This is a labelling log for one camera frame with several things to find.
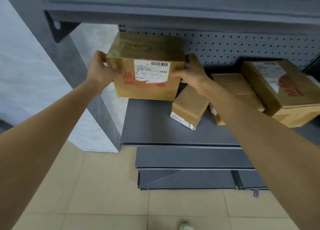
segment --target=floor tile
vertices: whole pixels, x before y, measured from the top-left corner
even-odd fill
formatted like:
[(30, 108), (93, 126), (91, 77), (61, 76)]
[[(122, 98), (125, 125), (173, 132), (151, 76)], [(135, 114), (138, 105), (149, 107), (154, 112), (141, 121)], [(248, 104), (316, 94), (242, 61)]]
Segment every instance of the floor tile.
[(27, 206), (26, 212), (66, 213), (83, 157), (84, 152), (67, 141)]
[(230, 218), (232, 230), (298, 230), (289, 218)]
[(24, 213), (12, 230), (60, 230), (64, 214)]
[(146, 230), (148, 216), (66, 214), (61, 230)]
[(87, 152), (68, 213), (147, 215), (149, 192), (138, 189), (135, 154), (132, 147)]
[(270, 191), (259, 191), (259, 198), (251, 190), (225, 190), (230, 217), (289, 217)]
[(228, 217), (149, 216), (148, 230), (177, 230), (184, 221), (195, 230), (230, 230)]
[(149, 215), (228, 216), (222, 190), (150, 191)]

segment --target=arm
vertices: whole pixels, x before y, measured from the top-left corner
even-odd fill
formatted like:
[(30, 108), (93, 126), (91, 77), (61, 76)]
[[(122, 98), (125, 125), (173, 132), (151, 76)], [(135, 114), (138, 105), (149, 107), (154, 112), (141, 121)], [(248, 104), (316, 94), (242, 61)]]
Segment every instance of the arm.
[(85, 82), (0, 136), (0, 226), (10, 230), (23, 213), (90, 101), (120, 70), (97, 51)]
[(208, 97), (295, 224), (301, 230), (318, 229), (320, 148), (212, 81), (194, 54), (187, 60), (189, 68), (175, 71), (173, 76)]

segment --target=brown cardboard box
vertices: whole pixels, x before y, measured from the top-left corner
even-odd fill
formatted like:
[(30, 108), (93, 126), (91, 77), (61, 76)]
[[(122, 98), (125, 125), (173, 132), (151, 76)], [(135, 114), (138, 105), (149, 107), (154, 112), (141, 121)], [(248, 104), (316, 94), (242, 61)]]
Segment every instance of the brown cardboard box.
[(300, 127), (320, 114), (320, 88), (291, 62), (244, 62), (241, 71), (264, 113), (284, 125)]
[(170, 117), (181, 124), (195, 130), (203, 113), (208, 107), (209, 100), (187, 85), (172, 103)]
[[(250, 107), (264, 111), (264, 106), (240, 73), (211, 74), (210, 78)], [(211, 105), (210, 110), (218, 126), (226, 125)]]
[(114, 78), (118, 97), (173, 101), (180, 78), (170, 74), (184, 66), (183, 42), (180, 37), (119, 32), (107, 63), (126, 71)]

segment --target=beige floor tile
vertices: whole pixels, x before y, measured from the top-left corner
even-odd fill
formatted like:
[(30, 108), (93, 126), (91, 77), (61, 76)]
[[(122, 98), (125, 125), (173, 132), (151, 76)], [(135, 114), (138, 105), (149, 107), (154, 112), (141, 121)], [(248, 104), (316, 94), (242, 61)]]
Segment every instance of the beige floor tile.
[(178, 230), (183, 221), (195, 230), (230, 230), (228, 217), (203, 216), (149, 216), (148, 230)]
[(26, 212), (66, 213), (83, 157), (84, 152), (67, 141), (26, 208)]
[(147, 215), (148, 191), (137, 186), (136, 148), (86, 153), (68, 213)]
[(225, 190), (230, 217), (289, 217), (270, 191), (259, 191), (259, 198), (251, 190)]
[(64, 214), (24, 213), (12, 230), (60, 230)]
[(289, 218), (230, 218), (232, 230), (298, 230)]
[(149, 215), (228, 216), (222, 190), (150, 191)]
[(66, 214), (61, 230), (146, 230), (148, 216)]

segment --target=perforated metal panel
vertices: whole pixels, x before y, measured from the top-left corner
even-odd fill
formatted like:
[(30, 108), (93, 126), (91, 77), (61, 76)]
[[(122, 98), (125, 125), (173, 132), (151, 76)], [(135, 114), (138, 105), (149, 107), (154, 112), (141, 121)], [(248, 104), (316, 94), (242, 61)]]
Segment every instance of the perforated metal panel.
[(119, 25), (122, 32), (180, 36), (185, 53), (195, 53), (203, 65), (232, 65), (239, 57), (288, 59), (301, 70), (320, 55), (320, 37), (304, 35), (156, 30)]

